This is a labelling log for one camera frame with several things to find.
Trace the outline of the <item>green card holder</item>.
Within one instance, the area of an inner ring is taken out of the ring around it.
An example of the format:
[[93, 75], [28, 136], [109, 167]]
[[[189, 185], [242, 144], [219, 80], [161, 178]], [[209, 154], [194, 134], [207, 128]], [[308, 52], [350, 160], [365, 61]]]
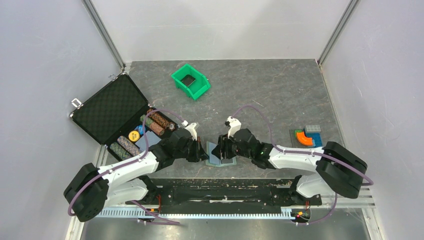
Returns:
[[237, 164], [237, 159], [235, 157], [231, 158], [231, 159], [219, 159], [218, 157], [214, 156], [212, 154], [212, 150], [216, 147], [217, 145], [215, 143], [212, 142], [207, 142], [206, 143], [206, 153], [208, 155], [208, 160], [206, 161], [206, 165], [208, 166], [212, 166], [212, 167], [228, 167], [228, 166], [234, 166]]

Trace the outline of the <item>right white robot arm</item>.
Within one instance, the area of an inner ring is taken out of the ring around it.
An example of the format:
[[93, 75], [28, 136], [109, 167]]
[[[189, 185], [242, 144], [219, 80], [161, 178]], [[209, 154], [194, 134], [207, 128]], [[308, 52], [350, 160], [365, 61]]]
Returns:
[[310, 172], [310, 175], [297, 176], [294, 187], [288, 191], [289, 199], [295, 204], [330, 192], [356, 199], [368, 168], [365, 161], [334, 141], [314, 148], [274, 146], [260, 142], [247, 128], [236, 131], [232, 136], [220, 135], [211, 154], [221, 160], [244, 157], [261, 169]]

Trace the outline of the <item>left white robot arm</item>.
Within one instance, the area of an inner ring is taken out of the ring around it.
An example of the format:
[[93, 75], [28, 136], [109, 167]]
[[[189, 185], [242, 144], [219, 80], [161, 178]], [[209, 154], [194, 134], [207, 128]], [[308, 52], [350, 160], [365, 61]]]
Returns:
[[167, 168], [177, 159], [192, 163], [206, 159], [196, 128], [196, 123], [178, 128], [142, 153], [115, 164], [83, 165], [63, 193], [68, 214], [87, 222], [113, 205], [140, 200], [153, 203], [157, 190], [142, 176]]

